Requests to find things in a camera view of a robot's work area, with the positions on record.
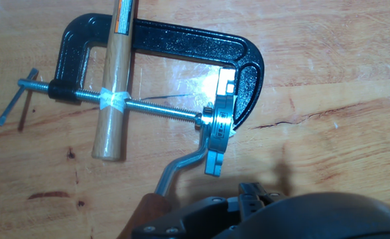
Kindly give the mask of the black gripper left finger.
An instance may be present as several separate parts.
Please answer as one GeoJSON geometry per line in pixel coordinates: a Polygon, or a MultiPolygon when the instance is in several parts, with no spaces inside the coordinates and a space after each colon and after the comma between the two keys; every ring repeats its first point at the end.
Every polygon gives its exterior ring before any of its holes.
{"type": "Polygon", "coordinates": [[[208,197],[146,222],[131,233],[132,239],[225,238],[240,223],[236,197],[208,197]]]}

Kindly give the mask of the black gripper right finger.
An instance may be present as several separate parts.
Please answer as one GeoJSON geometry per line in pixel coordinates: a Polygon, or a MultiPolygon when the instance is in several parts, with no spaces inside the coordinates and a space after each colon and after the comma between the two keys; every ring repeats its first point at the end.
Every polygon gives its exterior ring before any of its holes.
{"type": "Polygon", "coordinates": [[[241,221],[247,220],[250,216],[287,196],[271,189],[265,189],[260,183],[240,183],[238,186],[238,206],[241,221]]]}

